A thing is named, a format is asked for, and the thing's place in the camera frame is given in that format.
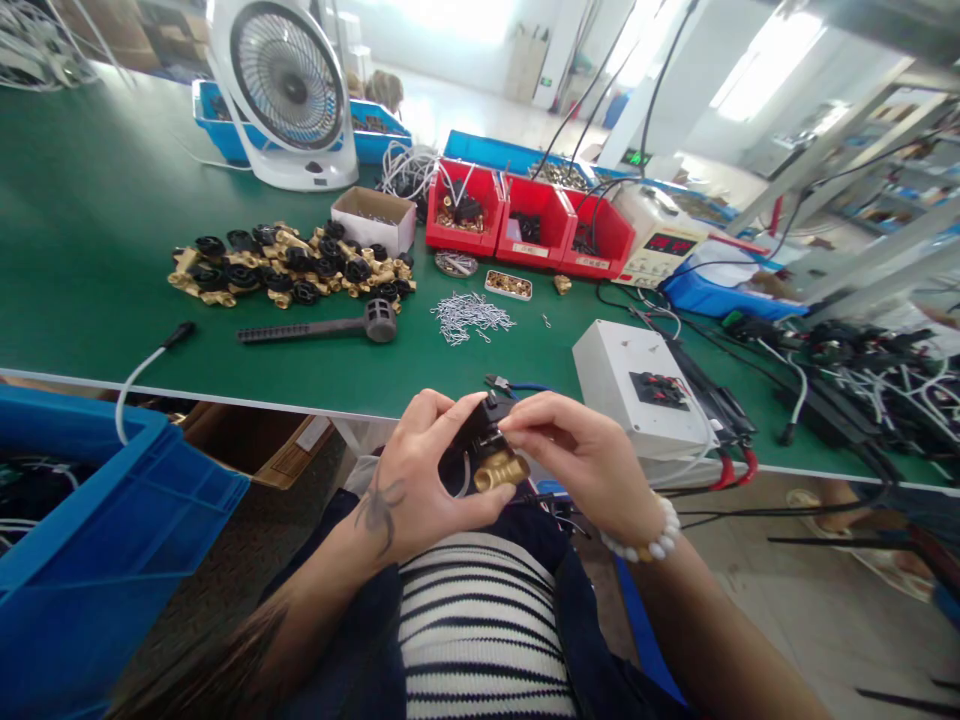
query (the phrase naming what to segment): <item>left hand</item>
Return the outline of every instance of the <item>left hand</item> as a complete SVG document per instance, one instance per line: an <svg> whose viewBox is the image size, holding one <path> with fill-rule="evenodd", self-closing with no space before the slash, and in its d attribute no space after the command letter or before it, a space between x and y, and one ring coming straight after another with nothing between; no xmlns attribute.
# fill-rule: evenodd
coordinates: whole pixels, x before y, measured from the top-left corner
<svg viewBox="0 0 960 720"><path fill-rule="evenodd" d="M361 536L377 567L403 563L445 537L492 524L516 492L505 484L455 499L437 466L457 431L486 393L456 403L423 390L407 406L360 504L344 519Z"/></svg>

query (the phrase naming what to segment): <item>red plastic bin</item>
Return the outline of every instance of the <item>red plastic bin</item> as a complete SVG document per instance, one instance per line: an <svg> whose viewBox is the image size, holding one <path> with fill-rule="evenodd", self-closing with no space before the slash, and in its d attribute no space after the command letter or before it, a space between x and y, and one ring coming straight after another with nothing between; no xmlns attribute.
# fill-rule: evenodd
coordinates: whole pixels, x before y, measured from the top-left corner
<svg viewBox="0 0 960 720"><path fill-rule="evenodd" d="M503 191L493 178L493 171L467 163L456 162L443 158L440 164L450 175L450 180L466 180L466 195L470 195L480 202L483 207L483 232L475 233L469 230L449 228L437 222L437 215L447 194L446 178L438 172L430 181L430 196L427 210L427 245L445 250L461 250L471 255L489 257L497 248L497 234L500 230L500 219L503 213Z"/></svg>
<svg viewBox="0 0 960 720"><path fill-rule="evenodd" d="M564 190L580 223L588 228L593 223L593 212L597 207L597 195L587 195L577 190ZM623 270L624 264L630 258L633 248L633 238L637 231L627 222L613 203L607 198L600 201L597 210L596 243L599 255L585 255L573 249L577 226L564 246L563 258L558 269L567 275L577 277L613 279Z"/></svg>
<svg viewBox="0 0 960 720"><path fill-rule="evenodd" d="M510 175L510 191L503 206L503 221L497 238L497 257L519 265L556 268L563 260L568 237L577 227L577 216L569 198L556 185ZM515 242L507 238L510 213L540 216L540 244Z"/></svg>

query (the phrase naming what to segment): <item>hand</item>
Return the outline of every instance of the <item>hand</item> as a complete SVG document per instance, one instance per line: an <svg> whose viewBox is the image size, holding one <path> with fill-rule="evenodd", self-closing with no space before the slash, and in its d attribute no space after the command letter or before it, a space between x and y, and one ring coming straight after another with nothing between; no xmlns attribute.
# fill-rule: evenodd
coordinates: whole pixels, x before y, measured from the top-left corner
<svg viewBox="0 0 960 720"><path fill-rule="evenodd" d="M517 403L500 421L514 448L549 470L600 530L639 547L657 539L663 511L626 433L606 415L543 392Z"/></svg>
<svg viewBox="0 0 960 720"><path fill-rule="evenodd" d="M443 487L440 456L486 393L456 403L423 390L407 406L370 487L344 520L364 534L378 567L406 562L456 532L492 524L516 492L501 485L455 499Z"/></svg>

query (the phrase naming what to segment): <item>dark jacket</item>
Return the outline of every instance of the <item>dark jacket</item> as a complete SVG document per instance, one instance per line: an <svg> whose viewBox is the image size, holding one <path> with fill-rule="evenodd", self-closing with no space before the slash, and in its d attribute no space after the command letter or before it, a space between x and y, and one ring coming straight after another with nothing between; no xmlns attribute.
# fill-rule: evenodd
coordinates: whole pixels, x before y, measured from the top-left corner
<svg viewBox="0 0 960 720"><path fill-rule="evenodd" d="M267 588L263 600L303 564L358 498L338 490L320 525L290 565ZM564 662L580 716L688 719L689 710L629 663L612 655L600 634L597 601L583 565L550 516L538 507L511 506L484 530L525 548L556 581L554 611ZM286 703L283 717L406 717L406 687L400 644L402 585L396 566L368 582L354 598L315 672Z"/></svg>

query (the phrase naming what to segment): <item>blue-handled pliers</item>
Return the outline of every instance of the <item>blue-handled pliers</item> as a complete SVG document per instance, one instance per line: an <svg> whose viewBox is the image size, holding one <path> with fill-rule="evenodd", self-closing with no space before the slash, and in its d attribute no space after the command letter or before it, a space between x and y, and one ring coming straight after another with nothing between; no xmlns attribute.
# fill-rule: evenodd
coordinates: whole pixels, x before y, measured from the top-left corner
<svg viewBox="0 0 960 720"><path fill-rule="evenodd" d="M550 390L546 385L537 385L536 383L511 383L506 378L499 375L487 375L485 377L487 385L499 390L504 395L514 400L519 400L514 390L533 390L534 392L545 392Z"/></svg>

